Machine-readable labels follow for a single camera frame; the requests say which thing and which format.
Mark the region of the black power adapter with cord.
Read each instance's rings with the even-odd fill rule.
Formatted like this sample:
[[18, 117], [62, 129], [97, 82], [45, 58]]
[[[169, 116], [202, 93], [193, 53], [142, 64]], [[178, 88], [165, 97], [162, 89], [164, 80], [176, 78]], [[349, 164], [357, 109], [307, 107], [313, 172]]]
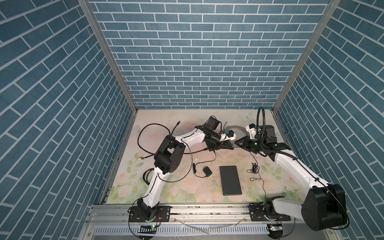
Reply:
[[192, 168], [193, 168], [193, 173], [196, 177], [198, 178], [208, 178], [212, 175], [212, 171], [210, 170], [210, 168], [208, 166], [204, 166], [203, 167], [203, 173], [204, 173], [204, 176], [199, 176], [197, 175], [197, 165], [201, 165], [201, 164], [208, 164], [208, 163], [212, 163], [214, 162], [216, 159], [217, 159], [217, 154], [216, 152], [214, 152], [214, 159], [213, 160], [209, 160], [209, 161], [203, 161], [203, 162], [198, 162], [198, 163], [193, 163], [192, 164]]

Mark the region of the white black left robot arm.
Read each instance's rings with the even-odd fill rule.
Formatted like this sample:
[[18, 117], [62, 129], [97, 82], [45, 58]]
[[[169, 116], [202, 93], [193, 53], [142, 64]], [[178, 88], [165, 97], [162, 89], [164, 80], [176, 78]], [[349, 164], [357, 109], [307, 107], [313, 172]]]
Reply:
[[156, 213], [164, 185], [169, 183], [168, 177], [179, 167], [186, 148], [205, 143], [208, 151], [234, 149], [231, 141], [236, 139], [236, 134], [223, 128], [217, 133], [215, 130], [221, 125], [216, 117], [210, 116], [203, 125], [196, 126], [189, 133], [176, 137], [169, 134], [164, 138], [156, 153], [152, 154], [155, 162], [154, 168], [148, 171], [153, 172], [148, 190], [137, 200], [138, 208], [146, 218], [151, 219]]

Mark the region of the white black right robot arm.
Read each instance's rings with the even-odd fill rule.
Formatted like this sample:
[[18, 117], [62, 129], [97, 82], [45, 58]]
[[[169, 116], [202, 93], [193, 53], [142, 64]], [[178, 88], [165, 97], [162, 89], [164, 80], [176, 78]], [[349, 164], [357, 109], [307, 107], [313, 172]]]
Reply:
[[342, 230], [350, 221], [344, 189], [319, 177], [296, 157], [285, 143], [279, 143], [273, 126], [264, 130], [251, 124], [246, 127], [248, 135], [235, 144], [255, 154], [269, 157], [284, 169], [304, 192], [304, 200], [294, 201], [278, 196], [265, 200], [265, 215], [272, 220], [279, 215], [304, 221], [313, 231], [324, 229]]

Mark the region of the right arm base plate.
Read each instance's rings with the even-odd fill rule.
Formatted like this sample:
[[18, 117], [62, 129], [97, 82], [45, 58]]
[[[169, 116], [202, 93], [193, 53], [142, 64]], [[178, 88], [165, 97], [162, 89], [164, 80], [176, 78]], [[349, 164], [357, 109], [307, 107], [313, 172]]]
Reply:
[[291, 220], [290, 216], [280, 215], [272, 210], [265, 210], [265, 206], [261, 204], [249, 204], [250, 218], [252, 222], [289, 222]]

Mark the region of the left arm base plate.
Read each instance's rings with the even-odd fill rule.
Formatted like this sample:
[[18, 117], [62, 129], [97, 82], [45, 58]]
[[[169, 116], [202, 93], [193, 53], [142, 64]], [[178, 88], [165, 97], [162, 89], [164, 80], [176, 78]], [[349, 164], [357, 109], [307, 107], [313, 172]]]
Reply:
[[171, 214], [170, 206], [156, 206], [151, 209], [147, 207], [134, 206], [130, 209], [129, 221], [133, 223], [154, 222], [169, 222]]

